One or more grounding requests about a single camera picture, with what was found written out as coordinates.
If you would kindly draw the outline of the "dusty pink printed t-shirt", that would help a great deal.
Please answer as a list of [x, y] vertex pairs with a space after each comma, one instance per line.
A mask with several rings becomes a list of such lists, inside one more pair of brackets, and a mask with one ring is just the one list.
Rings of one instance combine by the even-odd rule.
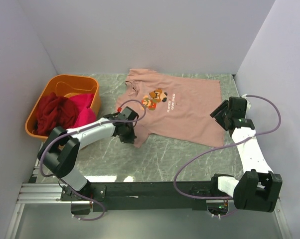
[[118, 97], [143, 119], [135, 126], [135, 147], [150, 134], [210, 147], [223, 145], [224, 131], [210, 114], [221, 104], [218, 80], [182, 78], [150, 69], [131, 69]]

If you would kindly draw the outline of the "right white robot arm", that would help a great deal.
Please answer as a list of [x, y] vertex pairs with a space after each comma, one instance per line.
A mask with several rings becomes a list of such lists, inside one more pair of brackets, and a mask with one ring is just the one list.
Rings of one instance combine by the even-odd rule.
[[275, 209], [283, 180], [280, 174], [273, 172], [261, 152], [256, 128], [252, 120], [246, 118], [249, 106], [245, 97], [230, 97], [210, 115], [229, 132], [238, 149], [244, 174], [240, 180], [215, 174], [209, 193], [216, 199], [228, 195], [236, 209], [270, 213]]

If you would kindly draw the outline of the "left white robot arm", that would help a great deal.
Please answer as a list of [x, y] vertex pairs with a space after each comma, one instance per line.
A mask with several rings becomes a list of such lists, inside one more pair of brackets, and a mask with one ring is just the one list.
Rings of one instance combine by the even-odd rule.
[[85, 200], [90, 194], [90, 182], [75, 167], [78, 152], [108, 137], [117, 136], [122, 143], [133, 144], [137, 138], [134, 122], [138, 118], [134, 110], [125, 107], [78, 128], [55, 127], [37, 155], [40, 165], [45, 165], [54, 176], [72, 187], [72, 194], [78, 200]]

